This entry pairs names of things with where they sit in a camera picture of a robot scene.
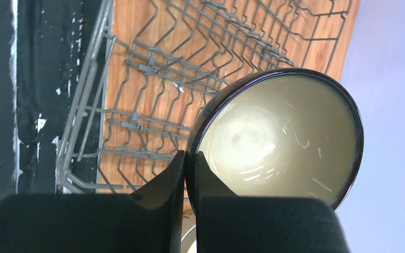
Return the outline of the grey wire dish rack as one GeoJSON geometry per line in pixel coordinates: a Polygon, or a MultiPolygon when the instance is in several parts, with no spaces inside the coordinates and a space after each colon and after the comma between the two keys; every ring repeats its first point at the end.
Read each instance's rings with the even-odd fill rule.
{"type": "Polygon", "coordinates": [[[278,67],[342,76],[360,1],[102,1],[57,141],[67,193],[129,193],[185,148],[204,106],[278,67]]]}

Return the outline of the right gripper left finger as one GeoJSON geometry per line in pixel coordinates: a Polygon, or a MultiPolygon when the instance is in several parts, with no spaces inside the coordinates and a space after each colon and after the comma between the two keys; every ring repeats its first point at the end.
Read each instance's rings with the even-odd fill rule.
{"type": "Polygon", "coordinates": [[[131,194],[17,194],[0,252],[180,252],[185,154],[131,194]]]}

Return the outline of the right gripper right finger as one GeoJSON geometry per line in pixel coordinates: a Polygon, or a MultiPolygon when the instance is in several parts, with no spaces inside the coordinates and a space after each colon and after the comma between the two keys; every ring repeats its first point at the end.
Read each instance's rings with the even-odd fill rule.
{"type": "Polygon", "coordinates": [[[194,156],[198,252],[348,252],[343,230],[324,201],[240,197],[194,156]]]}

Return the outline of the beige bowl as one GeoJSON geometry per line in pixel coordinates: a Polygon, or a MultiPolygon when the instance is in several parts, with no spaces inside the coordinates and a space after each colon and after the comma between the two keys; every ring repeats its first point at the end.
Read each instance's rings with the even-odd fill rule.
{"type": "Polygon", "coordinates": [[[192,209],[183,212],[181,253],[197,253],[196,216],[192,209]]]}

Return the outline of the dark blue bowl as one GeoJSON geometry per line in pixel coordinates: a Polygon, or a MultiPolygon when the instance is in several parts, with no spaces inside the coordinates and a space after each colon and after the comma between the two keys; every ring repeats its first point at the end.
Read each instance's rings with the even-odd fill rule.
{"type": "Polygon", "coordinates": [[[363,148],[361,115],[347,89],[294,67],[249,74],[216,93],[186,146],[239,196],[316,198],[333,208],[349,193],[363,148]]]}

